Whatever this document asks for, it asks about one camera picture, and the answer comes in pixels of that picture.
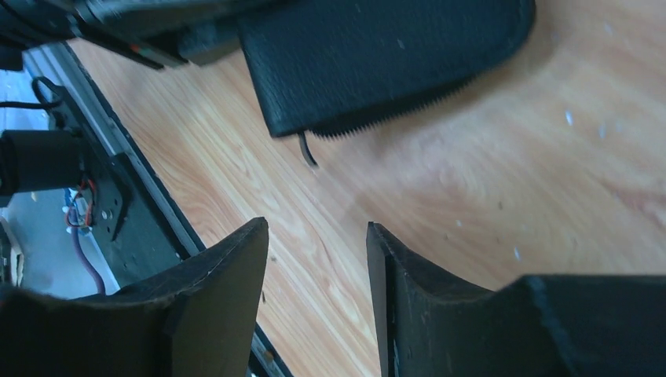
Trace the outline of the black zippered tool case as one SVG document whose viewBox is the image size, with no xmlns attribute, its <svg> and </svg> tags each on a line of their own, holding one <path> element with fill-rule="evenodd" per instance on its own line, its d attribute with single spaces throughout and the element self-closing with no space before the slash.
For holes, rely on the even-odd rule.
<svg viewBox="0 0 666 377">
<path fill-rule="evenodd" d="M 533 1 L 289 1 L 239 18 L 271 137 L 346 137 L 450 97 L 527 41 Z"/>
</svg>

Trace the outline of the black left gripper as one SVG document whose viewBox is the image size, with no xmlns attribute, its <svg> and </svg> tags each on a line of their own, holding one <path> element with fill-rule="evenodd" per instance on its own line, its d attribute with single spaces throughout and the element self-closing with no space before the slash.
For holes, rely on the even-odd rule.
<svg viewBox="0 0 666 377">
<path fill-rule="evenodd" d="M 1 68 L 75 38 L 153 68 L 209 64 L 236 49 L 239 16 L 267 1 L 3 1 Z"/>
</svg>

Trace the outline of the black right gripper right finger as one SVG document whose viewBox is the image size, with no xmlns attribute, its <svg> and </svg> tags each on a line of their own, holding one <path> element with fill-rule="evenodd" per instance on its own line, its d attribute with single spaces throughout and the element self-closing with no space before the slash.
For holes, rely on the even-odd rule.
<svg viewBox="0 0 666 377">
<path fill-rule="evenodd" d="M 662 376 L 665 278 L 525 275 L 472 284 L 368 224 L 384 376 Z"/>
</svg>

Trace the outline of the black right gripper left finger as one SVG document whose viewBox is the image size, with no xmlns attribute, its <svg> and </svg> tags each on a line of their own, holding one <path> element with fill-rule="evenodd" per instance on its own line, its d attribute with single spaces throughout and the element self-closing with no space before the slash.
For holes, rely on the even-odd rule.
<svg viewBox="0 0 666 377">
<path fill-rule="evenodd" d="M 269 227 L 219 243 L 113 295 L 65 300 L 1 288 L 4 376 L 244 376 Z"/>
</svg>

